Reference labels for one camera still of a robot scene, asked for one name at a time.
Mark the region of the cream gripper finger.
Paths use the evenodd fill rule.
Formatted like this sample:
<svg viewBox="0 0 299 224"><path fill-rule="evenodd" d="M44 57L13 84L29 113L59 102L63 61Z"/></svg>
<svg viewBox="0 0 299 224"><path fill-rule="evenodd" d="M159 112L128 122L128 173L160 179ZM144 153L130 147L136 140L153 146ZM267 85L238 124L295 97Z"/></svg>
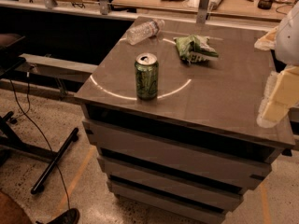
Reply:
<svg viewBox="0 0 299 224"><path fill-rule="evenodd" d="M272 71L266 81L257 124L273 128L299 102L299 66L287 66L280 73Z"/></svg>
<svg viewBox="0 0 299 224"><path fill-rule="evenodd" d="M259 38L255 44L254 48L260 50L270 50L274 49L276 45L276 35L277 35L278 27L276 26L272 30L270 30L266 35Z"/></svg>

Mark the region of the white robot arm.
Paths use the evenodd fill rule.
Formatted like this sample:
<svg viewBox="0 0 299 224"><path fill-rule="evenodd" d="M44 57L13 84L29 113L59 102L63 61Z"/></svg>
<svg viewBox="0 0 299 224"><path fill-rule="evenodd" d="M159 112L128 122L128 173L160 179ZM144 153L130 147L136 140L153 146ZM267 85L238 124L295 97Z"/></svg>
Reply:
<svg viewBox="0 0 299 224"><path fill-rule="evenodd" d="M263 128L276 126L299 101L299 3L280 22L274 48L277 60L286 67L271 72L266 81L257 116Z"/></svg>

